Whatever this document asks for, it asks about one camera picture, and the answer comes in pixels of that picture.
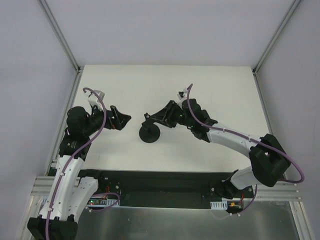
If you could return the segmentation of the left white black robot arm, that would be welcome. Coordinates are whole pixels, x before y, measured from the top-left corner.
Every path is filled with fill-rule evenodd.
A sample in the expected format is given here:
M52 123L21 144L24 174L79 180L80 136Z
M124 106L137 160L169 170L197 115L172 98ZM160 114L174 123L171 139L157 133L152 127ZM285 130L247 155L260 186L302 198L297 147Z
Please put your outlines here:
M131 116L118 111L82 106L67 112L64 137L59 146L58 162L48 198L37 217L28 220L27 228L36 240L74 240L78 221L93 194L105 191L106 183L99 177L85 176L76 182L92 141L103 129L122 130Z

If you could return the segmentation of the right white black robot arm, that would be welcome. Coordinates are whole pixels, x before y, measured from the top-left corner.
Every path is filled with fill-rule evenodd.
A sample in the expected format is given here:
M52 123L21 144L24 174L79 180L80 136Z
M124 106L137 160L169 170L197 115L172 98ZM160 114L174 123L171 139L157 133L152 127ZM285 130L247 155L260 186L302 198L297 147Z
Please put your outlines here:
M160 129L156 124L168 128L182 125L197 139L222 145L250 160L249 167L233 171L227 179L214 185L214 192L221 198L233 199L246 187L256 184L273 187L283 179L284 172L291 165L281 155L284 150L275 136L266 134L257 137L243 133L236 135L233 130L227 130L217 120L210 118L208 112L202 109L194 98L182 103L170 100L158 112L145 113L144 118L140 131L146 133L142 138L146 143L154 143L159 139Z

